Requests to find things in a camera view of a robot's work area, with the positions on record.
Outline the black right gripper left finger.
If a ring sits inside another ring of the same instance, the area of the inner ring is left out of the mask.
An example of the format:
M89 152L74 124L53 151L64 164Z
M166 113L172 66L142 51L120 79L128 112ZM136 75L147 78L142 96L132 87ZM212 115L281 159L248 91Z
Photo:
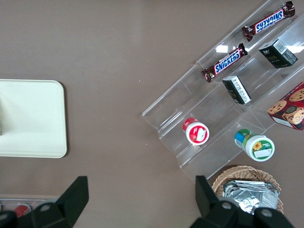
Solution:
M57 199L1 199L2 228L72 228L89 200L86 176L79 176Z

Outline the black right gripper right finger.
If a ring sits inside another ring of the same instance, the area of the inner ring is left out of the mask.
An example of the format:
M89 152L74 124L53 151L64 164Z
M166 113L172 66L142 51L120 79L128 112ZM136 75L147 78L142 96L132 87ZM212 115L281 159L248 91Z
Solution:
M254 214L244 212L236 204L219 200L205 176L196 176L195 199L201 217L192 228L293 228L279 211L258 208Z

